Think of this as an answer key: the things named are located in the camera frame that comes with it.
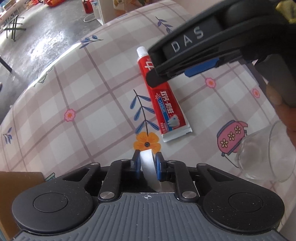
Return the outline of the right gloved hand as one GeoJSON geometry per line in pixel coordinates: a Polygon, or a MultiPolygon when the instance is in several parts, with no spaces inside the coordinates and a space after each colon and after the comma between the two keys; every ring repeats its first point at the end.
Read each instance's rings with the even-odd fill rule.
{"type": "MultiPolygon", "coordinates": [[[[276,6],[276,10],[280,12],[290,24],[295,24],[295,1],[280,1],[276,6]]],[[[286,105],[281,95],[270,84],[267,85],[266,94],[273,104],[278,117],[287,127],[287,135],[295,147],[295,108],[290,108],[286,105]]]]}

